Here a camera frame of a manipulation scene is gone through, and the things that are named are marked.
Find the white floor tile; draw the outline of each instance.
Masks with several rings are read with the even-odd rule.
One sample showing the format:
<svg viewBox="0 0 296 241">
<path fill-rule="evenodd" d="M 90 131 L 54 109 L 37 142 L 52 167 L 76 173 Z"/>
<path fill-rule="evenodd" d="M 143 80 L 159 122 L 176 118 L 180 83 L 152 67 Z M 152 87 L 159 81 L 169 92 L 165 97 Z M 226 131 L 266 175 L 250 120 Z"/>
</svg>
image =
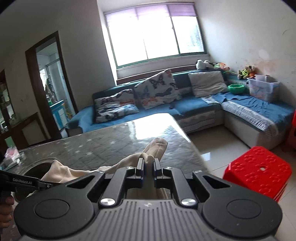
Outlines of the white floor tile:
<svg viewBox="0 0 296 241">
<path fill-rule="evenodd" d="M 281 225 L 279 226 L 278 232 L 276 233 L 276 238 L 279 241 L 293 241 L 296 237 L 296 229 L 291 224 L 286 214 L 283 213 L 283 219 Z"/>
<path fill-rule="evenodd" d="M 223 126 L 217 126 L 189 135 L 203 157 L 209 171 L 228 165 L 243 155 L 249 147 Z"/>
<path fill-rule="evenodd" d="M 223 178 L 224 171 L 227 167 L 228 167 L 228 165 L 226 165 L 224 167 L 220 167 L 219 169 L 213 170 L 213 171 L 211 171 L 211 174 L 218 177 L 218 178 Z"/>
<path fill-rule="evenodd" d="M 280 200 L 279 204 L 289 221 L 294 228 L 296 228 L 296 187 L 292 188 L 292 190 Z"/>
<path fill-rule="evenodd" d="M 294 153 L 285 153 L 281 150 L 281 147 L 278 146 L 272 150 L 274 154 L 288 162 L 292 168 L 292 175 L 289 179 L 285 192 L 283 193 L 281 200 L 292 190 L 292 188 L 296 187 L 296 157 Z"/>
</svg>

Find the red plastic stool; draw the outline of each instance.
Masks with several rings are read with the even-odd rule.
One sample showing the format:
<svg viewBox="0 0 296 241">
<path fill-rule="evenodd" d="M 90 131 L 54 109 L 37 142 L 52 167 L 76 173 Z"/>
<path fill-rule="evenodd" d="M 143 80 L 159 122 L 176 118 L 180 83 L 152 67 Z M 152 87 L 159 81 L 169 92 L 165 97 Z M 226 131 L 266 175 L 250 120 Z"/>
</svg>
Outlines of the red plastic stool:
<svg viewBox="0 0 296 241">
<path fill-rule="evenodd" d="M 291 167 L 269 150 L 257 146 L 231 162 L 223 179 L 279 201 L 292 174 Z"/>
</svg>

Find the throw pillow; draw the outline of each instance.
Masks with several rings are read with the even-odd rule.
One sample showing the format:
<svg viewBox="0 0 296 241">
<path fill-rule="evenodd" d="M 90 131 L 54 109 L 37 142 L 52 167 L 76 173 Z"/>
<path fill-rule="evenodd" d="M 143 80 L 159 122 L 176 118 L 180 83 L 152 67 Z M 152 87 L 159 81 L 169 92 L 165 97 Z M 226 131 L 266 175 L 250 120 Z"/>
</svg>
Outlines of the throw pillow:
<svg viewBox="0 0 296 241">
<path fill-rule="evenodd" d="M 170 69 L 144 80 L 137 84 L 134 89 L 145 109 L 151 109 L 182 98 Z"/>
<path fill-rule="evenodd" d="M 106 122 L 120 116 L 138 113 L 132 89 L 95 100 L 96 122 Z"/>
<path fill-rule="evenodd" d="M 112 96 L 95 99 L 96 109 L 110 102 L 119 102 L 120 105 L 135 104 L 135 97 L 132 89 L 122 90 Z"/>
<path fill-rule="evenodd" d="M 106 103 L 96 110 L 96 122 L 106 122 L 120 116 L 138 113 L 139 109 L 133 104 L 120 105 L 119 102 Z"/>
<path fill-rule="evenodd" d="M 228 92 L 220 71 L 200 72 L 188 74 L 192 91 L 196 98 Z"/>
</svg>

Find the window frame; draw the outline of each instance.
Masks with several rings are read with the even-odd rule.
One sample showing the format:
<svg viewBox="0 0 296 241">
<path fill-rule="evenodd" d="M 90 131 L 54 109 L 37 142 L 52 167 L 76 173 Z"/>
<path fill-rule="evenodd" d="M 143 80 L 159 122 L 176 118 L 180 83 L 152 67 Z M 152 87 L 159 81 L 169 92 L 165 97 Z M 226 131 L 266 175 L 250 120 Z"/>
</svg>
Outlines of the window frame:
<svg viewBox="0 0 296 241">
<path fill-rule="evenodd" d="M 194 2 L 159 2 L 159 3 L 141 4 L 141 5 L 135 5 L 135 6 L 132 6 L 132 7 L 126 7 L 126 8 L 116 9 L 116 10 L 113 10 L 113 11 L 104 12 L 105 23 L 107 23 L 106 14 L 108 14 L 108 13 L 118 12 L 118 11 L 122 11 L 122 10 L 126 10 L 126 9 L 136 8 L 136 7 L 144 7 L 144 6 L 151 6 L 151 5 L 169 5 L 169 4 L 188 4 L 188 5 L 193 5 L 194 12 L 195 12 L 195 15 L 196 15 L 197 24 L 198 24 L 200 35 L 201 35 L 201 40 L 202 40 L 202 45 L 203 45 L 204 51 L 203 52 L 192 52 L 192 53 L 181 53 L 180 52 L 179 43 L 178 43 L 178 39 L 177 39 L 175 27 L 174 27 L 174 24 L 173 24 L 172 16 L 171 16 L 170 10 L 168 9 L 169 14 L 170 14 L 170 20 L 171 20 L 171 23 L 172 23 L 172 28 L 173 28 L 173 31 L 174 31 L 175 40 L 176 40 L 176 44 L 177 44 L 177 48 L 178 48 L 179 54 L 177 54 L 177 55 L 169 55 L 169 56 L 164 56 L 164 57 L 158 57 L 158 58 L 151 58 L 151 59 L 141 60 L 141 61 L 137 61 L 137 62 L 133 62 L 133 63 L 124 64 L 124 65 L 118 66 L 117 65 L 116 56 L 115 56 L 115 52 L 114 52 L 114 48 L 113 48 L 113 44 L 112 44 L 112 39 L 111 39 L 109 27 L 106 25 L 107 31 L 108 31 L 109 40 L 110 40 L 110 44 L 111 44 L 111 49 L 112 49 L 112 53 L 113 53 L 113 57 L 114 57 L 114 61 L 115 61 L 115 64 L 116 64 L 116 69 L 121 69 L 121 68 L 128 67 L 128 66 L 133 66 L 133 65 L 142 64 L 142 63 L 148 63 L 148 62 L 151 62 L 151 61 L 162 60 L 162 59 L 167 59 L 167 58 L 175 58 L 175 57 L 183 57 L 183 56 L 207 54 L 205 40 L 204 40 L 204 37 L 203 37 L 203 32 L 202 32 L 202 28 L 201 28 L 201 25 L 200 25 L 200 20 L 198 18 L 198 15 L 197 15 L 197 11 L 196 11 L 195 3 Z"/>
</svg>

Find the doorway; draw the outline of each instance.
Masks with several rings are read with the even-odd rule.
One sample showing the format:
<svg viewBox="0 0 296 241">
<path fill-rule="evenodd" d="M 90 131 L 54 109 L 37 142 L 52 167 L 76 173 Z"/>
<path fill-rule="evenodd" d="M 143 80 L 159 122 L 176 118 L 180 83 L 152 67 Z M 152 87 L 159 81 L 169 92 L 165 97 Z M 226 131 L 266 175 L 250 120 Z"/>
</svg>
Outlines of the doorway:
<svg viewBox="0 0 296 241">
<path fill-rule="evenodd" d="M 77 113 L 65 71 L 58 32 L 26 51 L 30 79 L 51 140 L 66 138 L 65 126 Z"/>
</svg>

